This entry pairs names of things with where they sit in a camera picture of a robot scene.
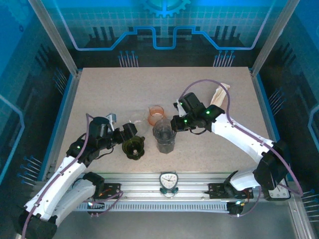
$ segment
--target clock face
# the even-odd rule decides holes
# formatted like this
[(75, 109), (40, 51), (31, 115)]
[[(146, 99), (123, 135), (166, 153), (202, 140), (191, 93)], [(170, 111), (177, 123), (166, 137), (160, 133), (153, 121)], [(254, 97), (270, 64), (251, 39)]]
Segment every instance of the clock face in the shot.
[(174, 189), (178, 182), (178, 176), (175, 173), (163, 173), (159, 177), (160, 184), (165, 189)]

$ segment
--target beige countertop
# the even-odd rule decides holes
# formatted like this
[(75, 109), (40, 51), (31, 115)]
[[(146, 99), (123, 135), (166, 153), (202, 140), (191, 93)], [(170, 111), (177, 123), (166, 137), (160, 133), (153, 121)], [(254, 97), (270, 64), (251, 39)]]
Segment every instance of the beige countertop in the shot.
[[(85, 132), (85, 113), (92, 116), (115, 113), (118, 119), (115, 127), (128, 122), (134, 112), (147, 110), (150, 105), (161, 105), (168, 115), (177, 115), (173, 103), (190, 83), (200, 79), (230, 85), (232, 118), (268, 138), (247, 67), (84, 68), (57, 166), (70, 144)], [(205, 82), (193, 86), (189, 92), (194, 92), (208, 106), (216, 88), (217, 85)], [(128, 159), (122, 146), (117, 145), (112, 154), (93, 161), (87, 171), (233, 172), (256, 164), (246, 153), (214, 133), (179, 132), (174, 151), (169, 154), (159, 153), (152, 127), (145, 138), (145, 155), (140, 160)]]

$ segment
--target white clock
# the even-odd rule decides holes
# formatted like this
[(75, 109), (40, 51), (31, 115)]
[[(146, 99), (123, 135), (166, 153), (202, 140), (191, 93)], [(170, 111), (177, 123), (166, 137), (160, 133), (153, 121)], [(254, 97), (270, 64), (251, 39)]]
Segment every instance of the white clock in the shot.
[(178, 183), (178, 175), (176, 173), (162, 173), (159, 177), (159, 182), (164, 191), (173, 192)]

